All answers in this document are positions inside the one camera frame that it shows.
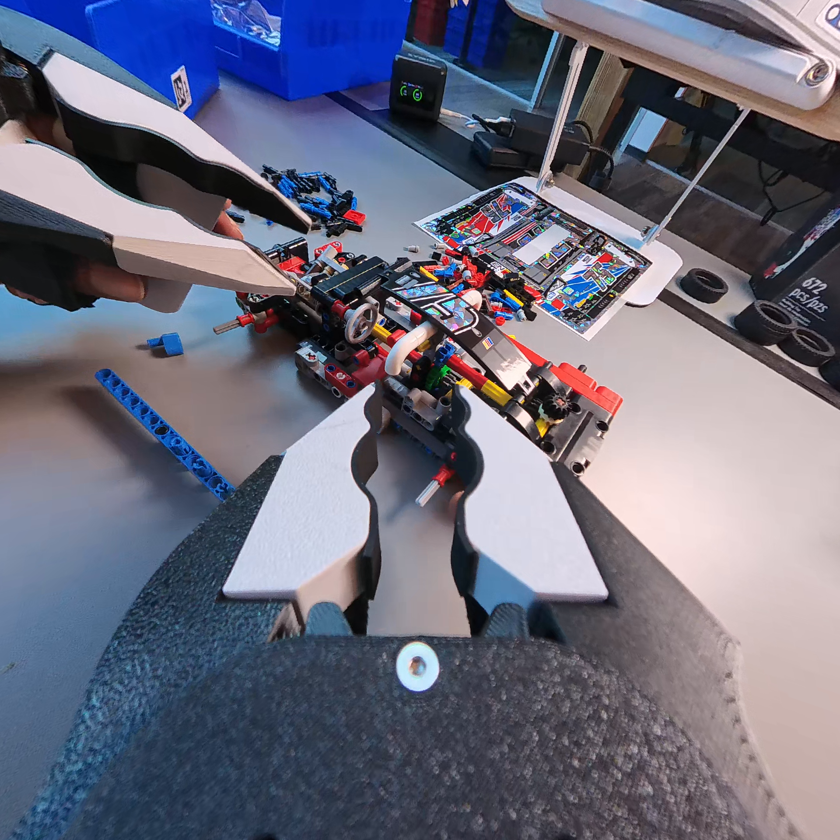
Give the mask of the black power adapter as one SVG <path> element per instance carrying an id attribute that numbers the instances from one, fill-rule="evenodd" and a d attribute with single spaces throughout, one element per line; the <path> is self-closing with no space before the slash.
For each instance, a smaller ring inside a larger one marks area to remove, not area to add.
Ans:
<path id="1" fill-rule="evenodd" d="M 482 131 L 472 140 L 472 153 L 487 169 L 538 170 L 553 128 L 553 120 L 541 114 L 513 108 L 507 118 L 484 119 L 476 114 Z M 552 168 L 581 165 L 589 152 L 589 130 L 573 121 L 564 126 Z"/>

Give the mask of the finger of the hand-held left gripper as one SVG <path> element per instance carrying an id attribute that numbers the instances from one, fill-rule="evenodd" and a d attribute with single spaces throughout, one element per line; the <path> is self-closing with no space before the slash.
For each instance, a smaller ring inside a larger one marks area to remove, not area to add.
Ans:
<path id="1" fill-rule="evenodd" d="M 111 189 L 77 158 L 42 143 L 1 154 L 2 189 L 103 232 L 110 255 L 91 262 L 155 280 L 290 297 L 296 282 L 246 242 Z"/>
<path id="2" fill-rule="evenodd" d="M 229 199 L 310 232 L 308 215 L 185 114 L 56 52 L 40 69 L 76 151 L 137 164 L 144 201 L 211 229 Z"/>

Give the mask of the long blue lego beam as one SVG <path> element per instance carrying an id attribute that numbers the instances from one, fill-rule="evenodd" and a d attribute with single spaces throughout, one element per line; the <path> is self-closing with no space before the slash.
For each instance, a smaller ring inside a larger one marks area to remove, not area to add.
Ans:
<path id="1" fill-rule="evenodd" d="M 215 497 L 224 501 L 235 492 L 235 487 L 121 377 L 110 369 L 100 369 L 95 377 L 100 385 Z"/>

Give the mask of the pile of colourful lego pieces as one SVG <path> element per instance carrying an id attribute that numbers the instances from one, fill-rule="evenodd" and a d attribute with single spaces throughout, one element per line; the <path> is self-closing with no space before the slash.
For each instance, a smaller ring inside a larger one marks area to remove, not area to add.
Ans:
<path id="1" fill-rule="evenodd" d="M 413 266 L 457 295 L 477 291 L 483 300 L 479 308 L 498 324 L 516 319 L 532 322 L 542 294 L 520 274 L 493 259 L 487 249 L 477 246 L 447 247 L 432 253 L 430 259 L 416 260 Z"/>

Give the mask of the small black device with screen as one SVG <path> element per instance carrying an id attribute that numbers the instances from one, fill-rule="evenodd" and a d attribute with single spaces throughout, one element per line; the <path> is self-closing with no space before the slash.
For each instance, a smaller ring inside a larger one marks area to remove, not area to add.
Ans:
<path id="1" fill-rule="evenodd" d="M 437 122 L 447 80 L 446 64 L 398 55 L 392 64 L 389 95 L 391 115 Z"/>

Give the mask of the pile of blue black lego pins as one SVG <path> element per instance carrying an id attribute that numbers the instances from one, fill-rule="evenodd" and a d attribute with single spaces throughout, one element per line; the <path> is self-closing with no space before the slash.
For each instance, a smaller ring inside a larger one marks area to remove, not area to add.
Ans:
<path id="1" fill-rule="evenodd" d="M 312 231 L 324 229 L 327 237 L 339 237 L 363 230 L 366 215 L 358 210 L 357 197 L 352 190 L 342 192 L 330 173 L 278 170 L 263 164 L 260 175 L 310 216 Z"/>

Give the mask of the blue plastic bin with tag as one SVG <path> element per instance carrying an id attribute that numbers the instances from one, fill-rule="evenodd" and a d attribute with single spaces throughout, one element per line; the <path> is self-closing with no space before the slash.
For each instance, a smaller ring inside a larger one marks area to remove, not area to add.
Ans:
<path id="1" fill-rule="evenodd" d="M 209 1 L 2 1 L 72 35 L 194 118 L 219 87 Z"/>

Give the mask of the lego set box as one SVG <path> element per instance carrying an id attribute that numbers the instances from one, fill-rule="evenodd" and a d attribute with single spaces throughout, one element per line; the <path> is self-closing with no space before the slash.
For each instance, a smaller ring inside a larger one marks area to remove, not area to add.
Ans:
<path id="1" fill-rule="evenodd" d="M 839 341 L 839 193 L 815 209 L 749 282 L 803 327 Z"/>

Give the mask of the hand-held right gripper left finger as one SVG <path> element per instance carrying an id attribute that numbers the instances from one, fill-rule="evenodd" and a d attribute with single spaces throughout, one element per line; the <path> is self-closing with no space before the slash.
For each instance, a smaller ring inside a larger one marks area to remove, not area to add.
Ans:
<path id="1" fill-rule="evenodd" d="M 375 499 L 382 387 L 351 397 L 282 455 L 223 586 L 234 600 L 285 601 L 273 637 L 299 635 L 312 608 L 351 610 L 366 631 L 382 567 Z"/>

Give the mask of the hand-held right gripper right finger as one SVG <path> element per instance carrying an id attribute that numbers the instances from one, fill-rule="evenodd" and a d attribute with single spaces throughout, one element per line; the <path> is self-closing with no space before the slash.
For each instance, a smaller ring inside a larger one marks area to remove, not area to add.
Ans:
<path id="1" fill-rule="evenodd" d="M 549 458 L 471 390 L 451 405 L 465 485 L 451 568 L 478 635 L 504 603 L 527 618 L 551 602 L 601 603 L 608 590 Z"/>

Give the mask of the colourful sticker sheet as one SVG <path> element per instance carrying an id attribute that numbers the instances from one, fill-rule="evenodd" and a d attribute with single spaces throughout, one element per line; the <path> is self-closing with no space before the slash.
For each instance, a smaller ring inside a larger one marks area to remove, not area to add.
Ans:
<path id="1" fill-rule="evenodd" d="M 536 292 L 537 307 L 594 337 L 653 265 L 598 227 L 508 182 L 427 215 L 415 226 L 452 249 L 475 249 Z"/>

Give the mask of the person's left hand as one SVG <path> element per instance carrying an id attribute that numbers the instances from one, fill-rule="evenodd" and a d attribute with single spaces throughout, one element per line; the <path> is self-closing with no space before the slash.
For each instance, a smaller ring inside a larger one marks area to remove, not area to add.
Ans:
<path id="1" fill-rule="evenodd" d="M 97 299 L 140 303 L 147 294 L 142 276 L 86 259 L 78 261 L 73 282 L 77 292 Z"/>

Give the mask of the clear plastic bag in bin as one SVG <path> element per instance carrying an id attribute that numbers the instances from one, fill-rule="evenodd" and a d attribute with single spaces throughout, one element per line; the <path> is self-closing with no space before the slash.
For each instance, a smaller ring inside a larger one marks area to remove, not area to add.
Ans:
<path id="1" fill-rule="evenodd" d="M 280 45 L 281 19 L 258 1 L 211 1 L 214 22 L 270 46 Z"/>

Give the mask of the lego car model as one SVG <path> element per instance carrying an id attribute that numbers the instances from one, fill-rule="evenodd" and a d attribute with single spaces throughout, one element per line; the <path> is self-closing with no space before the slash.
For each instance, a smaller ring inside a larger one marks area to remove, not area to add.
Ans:
<path id="1" fill-rule="evenodd" d="M 213 328 L 296 335 L 296 364 L 340 400 L 381 383 L 383 422 L 444 462 L 432 491 L 454 474 L 452 398 L 473 391 L 554 463 L 582 475 L 623 403 L 585 366 L 556 364 L 519 342 L 463 295 L 421 275 L 407 257 L 354 255 L 340 242 L 313 252 L 297 238 L 266 252 L 296 282 L 290 297 L 237 292 L 240 313 Z"/>

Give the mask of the white book stand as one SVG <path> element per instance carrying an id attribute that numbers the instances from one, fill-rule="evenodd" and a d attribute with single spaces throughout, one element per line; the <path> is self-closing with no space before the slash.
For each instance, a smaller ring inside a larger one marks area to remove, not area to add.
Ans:
<path id="1" fill-rule="evenodd" d="M 838 140 L 838 19 L 832 2 L 709 2 L 718 12 L 738 12 L 791 48 L 770 45 L 654 2 L 508 2 L 522 18 L 576 40 L 539 176 L 521 181 L 549 203 L 600 228 L 652 263 L 623 294 L 645 307 L 678 274 L 682 258 L 657 237 L 698 183 L 697 177 L 648 234 L 553 185 L 552 164 L 574 88 L 590 46 L 822 137 Z"/>

